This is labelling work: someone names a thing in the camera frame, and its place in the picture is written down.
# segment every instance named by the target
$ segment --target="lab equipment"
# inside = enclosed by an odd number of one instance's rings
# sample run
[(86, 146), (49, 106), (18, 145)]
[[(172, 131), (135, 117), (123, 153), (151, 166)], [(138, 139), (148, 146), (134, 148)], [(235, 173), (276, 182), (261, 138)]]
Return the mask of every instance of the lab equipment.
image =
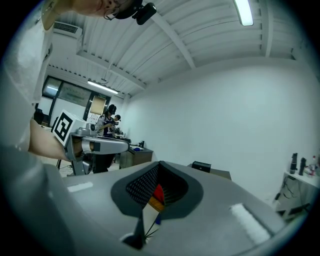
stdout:
[[(74, 175), (87, 175), (94, 167), (94, 157), (86, 154), (109, 155), (126, 152), (129, 143), (124, 140), (99, 136), (94, 124), (63, 110), (52, 127), (52, 133), (63, 145), (66, 157), (71, 161)], [(74, 142), (81, 140), (83, 152), (77, 155)]]

